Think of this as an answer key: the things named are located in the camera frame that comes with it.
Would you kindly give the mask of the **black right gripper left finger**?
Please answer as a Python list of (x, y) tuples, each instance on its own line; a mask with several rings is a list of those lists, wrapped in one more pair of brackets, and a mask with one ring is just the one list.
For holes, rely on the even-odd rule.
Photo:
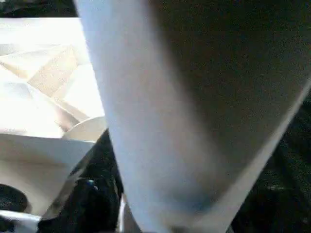
[(40, 233), (113, 233), (123, 185), (105, 130), (68, 175), (38, 223)]

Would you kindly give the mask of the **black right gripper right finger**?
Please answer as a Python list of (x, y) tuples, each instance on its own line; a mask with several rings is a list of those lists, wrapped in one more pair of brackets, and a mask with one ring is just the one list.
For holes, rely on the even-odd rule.
[(283, 167), (269, 161), (231, 222), (233, 233), (309, 233), (311, 209)]

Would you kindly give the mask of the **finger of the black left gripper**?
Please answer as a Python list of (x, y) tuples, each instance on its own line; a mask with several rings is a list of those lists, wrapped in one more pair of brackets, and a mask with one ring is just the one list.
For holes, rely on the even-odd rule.
[(1, 210), (24, 212), (27, 206), (28, 199), (23, 192), (5, 184), (0, 185)]

